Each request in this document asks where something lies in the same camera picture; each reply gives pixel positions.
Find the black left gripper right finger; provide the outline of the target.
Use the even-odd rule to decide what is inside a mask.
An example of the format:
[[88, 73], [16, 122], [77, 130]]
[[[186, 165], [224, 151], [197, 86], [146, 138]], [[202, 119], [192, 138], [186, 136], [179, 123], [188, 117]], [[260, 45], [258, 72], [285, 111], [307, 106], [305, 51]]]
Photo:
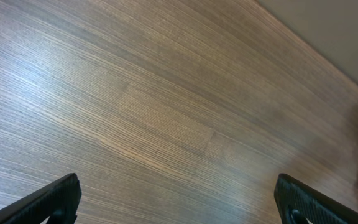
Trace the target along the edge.
[[282, 223], [358, 223], [358, 213], [288, 174], [281, 173], [274, 199]]

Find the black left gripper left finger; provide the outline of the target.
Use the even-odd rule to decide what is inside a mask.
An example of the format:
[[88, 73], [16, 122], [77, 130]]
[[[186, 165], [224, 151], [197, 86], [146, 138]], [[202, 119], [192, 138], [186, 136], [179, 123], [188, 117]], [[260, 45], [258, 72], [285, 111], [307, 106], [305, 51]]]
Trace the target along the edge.
[[1, 209], [0, 224], [74, 224], [80, 200], [80, 181], [70, 173]]

